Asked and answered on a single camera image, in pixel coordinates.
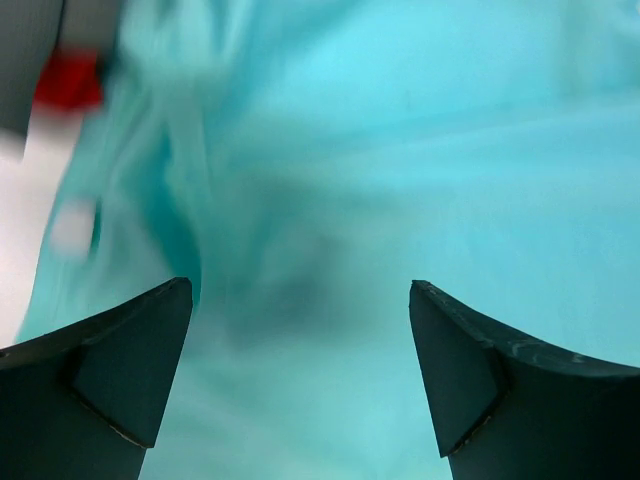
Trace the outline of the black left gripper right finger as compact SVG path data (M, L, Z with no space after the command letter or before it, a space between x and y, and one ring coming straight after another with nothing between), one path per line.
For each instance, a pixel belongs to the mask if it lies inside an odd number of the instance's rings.
M410 323L439 454L456 479L635 479L639 371L477 312L426 281Z

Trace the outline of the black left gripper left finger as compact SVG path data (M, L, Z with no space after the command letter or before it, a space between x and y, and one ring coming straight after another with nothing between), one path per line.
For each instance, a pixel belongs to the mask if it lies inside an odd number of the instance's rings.
M136 479L155 446L192 312L171 279L1 351L1 476Z

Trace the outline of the teal t shirt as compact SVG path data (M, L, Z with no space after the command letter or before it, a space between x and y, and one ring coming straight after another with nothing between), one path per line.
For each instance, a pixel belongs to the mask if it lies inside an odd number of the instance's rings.
M18 337L174 276L143 478L448 478L413 281L639 362L638 3L131 2Z

